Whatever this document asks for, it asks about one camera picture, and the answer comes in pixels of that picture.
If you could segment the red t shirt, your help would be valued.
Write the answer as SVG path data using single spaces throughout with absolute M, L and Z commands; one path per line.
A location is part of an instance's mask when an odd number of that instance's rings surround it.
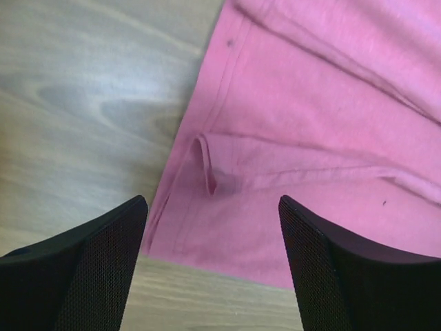
M 440 255 L 440 2 L 226 1 L 142 252 L 292 285 L 283 195 Z

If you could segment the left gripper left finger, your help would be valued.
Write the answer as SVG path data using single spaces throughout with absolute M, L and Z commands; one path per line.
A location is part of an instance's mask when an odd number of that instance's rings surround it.
M 119 330 L 148 206 L 141 195 L 1 257 L 2 330 Z

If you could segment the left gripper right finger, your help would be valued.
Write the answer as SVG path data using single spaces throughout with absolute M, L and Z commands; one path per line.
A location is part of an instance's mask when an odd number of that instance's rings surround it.
M 304 330 L 439 330 L 440 259 L 336 225 L 285 195 L 280 226 Z

